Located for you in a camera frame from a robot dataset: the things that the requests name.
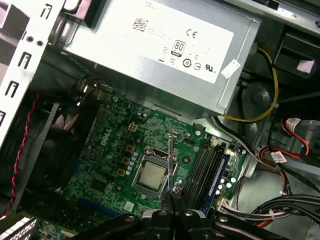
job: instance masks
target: metal frame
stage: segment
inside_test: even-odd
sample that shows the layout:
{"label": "metal frame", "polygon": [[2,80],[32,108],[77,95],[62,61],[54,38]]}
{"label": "metal frame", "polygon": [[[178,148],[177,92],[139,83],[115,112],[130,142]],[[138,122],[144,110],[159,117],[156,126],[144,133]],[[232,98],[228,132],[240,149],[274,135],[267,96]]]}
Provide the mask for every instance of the metal frame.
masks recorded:
{"label": "metal frame", "polygon": [[236,5],[240,8],[249,10],[252,13],[275,19],[293,28],[297,28],[303,32],[310,33],[316,37],[320,37],[320,27],[318,27],[316,24],[316,22],[319,21],[320,16],[317,16],[316,14],[313,14],[311,12],[299,9],[283,2],[280,2],[278,9],[275,10],[252,0],[224,1]]}
{"label": "metal frame", "polygon": [[36,73],[64,3],[65,0],[37,0],[33,3],[29,23],[0,85],[0,148]]}

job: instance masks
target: screw hole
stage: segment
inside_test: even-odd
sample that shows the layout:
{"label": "screw hole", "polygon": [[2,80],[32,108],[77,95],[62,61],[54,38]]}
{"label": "screw hole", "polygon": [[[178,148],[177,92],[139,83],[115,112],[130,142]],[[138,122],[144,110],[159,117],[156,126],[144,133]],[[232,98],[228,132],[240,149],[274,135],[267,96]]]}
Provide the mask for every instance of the screw hole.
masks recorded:
{"label": "screw hole", "polygon": [[43,41],[37,41],[36,44],[39,46],[39,47],[42,47],[44,45]]}
{"label": "screw hole", "polygon": [[28,36],[28,37],[26,38],[26,41],[27,41],[28,43],[32,43],[32,42],[34,41],[34,38],[33,38],[32,36]]}

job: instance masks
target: chip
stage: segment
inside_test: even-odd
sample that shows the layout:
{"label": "chip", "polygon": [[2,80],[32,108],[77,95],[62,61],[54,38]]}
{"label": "chip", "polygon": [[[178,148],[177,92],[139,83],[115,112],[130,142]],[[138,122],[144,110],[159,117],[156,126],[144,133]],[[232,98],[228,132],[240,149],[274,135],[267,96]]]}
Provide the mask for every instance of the chip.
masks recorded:
{"label": "chip", "polygon": [[91,184],[91,188],[92,189],[97,190],[97,191],[99,191],[101,193],[105,192],[106,186],[107,186],[107,184],[105,182],[100,181],[98,179],[94,179],[92,184]]}
{"label": "chip", "polygon": [[125,165],[128,165],[130,163],[130,158],[124,156],[121,162]]}
{"label": "chip", "polygon": [[126,174],[126,171],[122,168],[119,168],[118,171],[116,171],[116,174],[123,177]]}
{"label": "chip", "polygon": [[144,184],[153,189],[159,189],[165,172],[165,167],[147,161],[141,173],[139,183]]}
{"label": "chip", "polygon": [[135,151],[135,147],[131,145],[127,145],[125,150],[129,153],[133,153]]}

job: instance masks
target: yellow cable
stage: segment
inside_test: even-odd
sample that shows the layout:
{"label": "yellow cable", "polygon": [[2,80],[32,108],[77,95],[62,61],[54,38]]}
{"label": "yellow cable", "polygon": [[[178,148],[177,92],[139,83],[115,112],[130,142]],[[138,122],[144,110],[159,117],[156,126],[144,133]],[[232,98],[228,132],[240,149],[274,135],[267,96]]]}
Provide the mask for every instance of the yellow cable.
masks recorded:
{"label": "yellow cable", "polygon": [[[266,55],[266,57],[268,58],[271,66],[272,66],[272,59],[271,59],[270,55],[260,47],[258,47],[257,49]],[[238,122],[245,122],[245,123],[257,122],[257,121],[260,121],[261,119],[264,119],[265,117],[267,117],[272,112],[272,110],[275,108],[275,105],[277,104],[277,101],[278,101],[278,94],[279,94],[277,72],[273,67],[271,67],[271,69],[272,69],[272,76],[273,76],[273,81],[274,81],[274,97],[273,97],[273,101],[271,103],[271,106],[269,107],[269,109],[266,112],[262,113],[260,116],[257,116],[255,118],[249,118],[249,119],[241,119],[241,118],[229,116],[226,114],[223,114],[222,116],[226,119],[230,119],[230,120],[238,121]]]}

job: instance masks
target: white label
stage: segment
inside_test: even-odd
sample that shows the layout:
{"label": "white label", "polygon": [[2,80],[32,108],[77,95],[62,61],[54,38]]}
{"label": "white label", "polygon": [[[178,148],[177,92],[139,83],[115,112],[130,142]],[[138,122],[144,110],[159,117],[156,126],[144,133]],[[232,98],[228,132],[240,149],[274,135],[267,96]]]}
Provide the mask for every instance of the white label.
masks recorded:
{"label": "white label", "polygon": [[124,206],[124,210],[127,210],[128,212],[132,212],[132,209],[134,209],[135,204],[127,201],[125,206]]}
{"label": "white label", "polygon": [[284,155],[280,151],[271,152],[270,155],[271,155],[272,159],[274,160],[274,162],[277,164],[282,164],[282,163],[287,162],[286,158],[284,157]]}
{"label": "white label", "polygon": [[241,66],[241,64],[233,59],[222,71],[221,74],[226,78],[229,79],[232,74]]}
{"label": "white label", "polygon": [[216,82],[233,32],[152,0],[121,2],[128,11],[121,15],[117,30],[112,33],[117,36],[119,51],[134,52],[210,83]]}
{"label": "white label", "polygon": [[291,132],[295,132],[295,128],[298,125],[298,123],[301,122],[300,118],[288,118],[285,123],[287,128],[291,131]]}

